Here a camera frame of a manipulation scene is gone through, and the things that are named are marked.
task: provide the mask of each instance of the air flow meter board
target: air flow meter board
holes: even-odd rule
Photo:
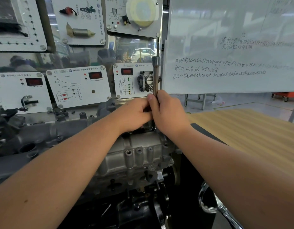
[[[0,0],[0,51],[46,50],[36,0]]]
[[[18,114],[51,110],[44,75],[40,72],[0,73],[0,107],[21,109]]]
[[[113,65],[116,97],[119,99],[144,97],[152,91],[140,91],[137,78],[153,73],[152,63],[116,63]]]
[[[163,0],[106,0],[106,27],[114,33],[158,38]]]
[[[59,108],[101,103],[111,98],[104,66],[48,70],[46,75]]]
[[[104,45],[105,27],[100,0],[52,0],[61,42]]]

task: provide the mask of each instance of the whiteboard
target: whiteboard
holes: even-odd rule
[[[294,0],[171,0],[162,89],[294,91]]]

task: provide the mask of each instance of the round yellow component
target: round yellow component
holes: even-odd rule
[[[150,26],[156,19],[156,0],[128,0],[126,12],[129,20],[139,26]]]

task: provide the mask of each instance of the digital display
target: digital display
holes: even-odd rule
[[[122,68],[122,75],[133,75],[132,68]]]
[[[40,86],[43,85],[42,78],[26,78],[27,86]]]
[[[102,79],[102,72],[101,71],[89,72],[89,77],[90,79]]]

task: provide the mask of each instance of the person's left hand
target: person's left hand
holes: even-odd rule
[[[144,109],[148,106],[147,98],[136,98],[117,108],[107,118],[115,121],[120,134],[131,132],[152,119],[151,111],[144,112]]]

